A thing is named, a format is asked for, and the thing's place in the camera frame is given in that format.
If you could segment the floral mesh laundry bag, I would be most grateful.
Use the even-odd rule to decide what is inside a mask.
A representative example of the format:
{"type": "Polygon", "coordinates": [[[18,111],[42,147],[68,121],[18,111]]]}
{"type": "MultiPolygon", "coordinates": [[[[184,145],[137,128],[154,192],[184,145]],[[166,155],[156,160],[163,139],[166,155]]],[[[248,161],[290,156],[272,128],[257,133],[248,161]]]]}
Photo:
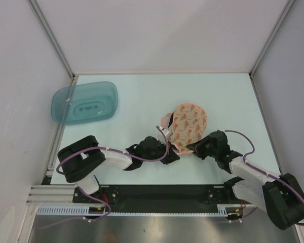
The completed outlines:
{"type": "Polygon", "coordinates": [[[186,146],[200,141],[206,130],[208,117],[205,110],[192,103],[179,105],[174,112],[162,118],[161,126],[172,132],[169,141],[180,155],[192,154],[186,146]]]}

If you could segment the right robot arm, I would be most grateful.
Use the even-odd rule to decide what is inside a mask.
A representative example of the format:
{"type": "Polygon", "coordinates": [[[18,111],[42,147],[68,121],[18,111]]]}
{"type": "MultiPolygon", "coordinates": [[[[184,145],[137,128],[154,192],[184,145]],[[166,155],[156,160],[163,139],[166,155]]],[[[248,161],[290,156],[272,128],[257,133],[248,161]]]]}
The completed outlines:
{"type": "Polygon", "coordinates": [[[224,199],[229,203],[242,199],[253,204],[281,230],[304,226],[304,192],[298,180],[290,173],[276,174],[247,160],[254,150],[246,154],[231,150],[226,133],[215,131],[187,145],[198,158],[212,157],[222,170],[234,176],[226,182],[231,186],[224,189],[224,199]]]}

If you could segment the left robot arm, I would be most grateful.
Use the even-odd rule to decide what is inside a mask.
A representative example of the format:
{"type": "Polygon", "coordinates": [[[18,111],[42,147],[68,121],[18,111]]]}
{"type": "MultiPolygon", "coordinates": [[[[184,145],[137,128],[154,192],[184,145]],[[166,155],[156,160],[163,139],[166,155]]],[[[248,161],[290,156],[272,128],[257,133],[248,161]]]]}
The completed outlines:
{"type": "Polygon", "coordinates": [[[175,146],[165,144],[154,137],[146,137],[139,144],[125,150],[99,146],[95,136],[87,136],[58,152],[60,164],[57,173],[64,175],[68,183],[76,184],[90,202],[101,199],[102,190],[94,170],[99,166],[111,166],[132,171],[147,161],[160,161],[168,165],[180,159],[175,146]]]}

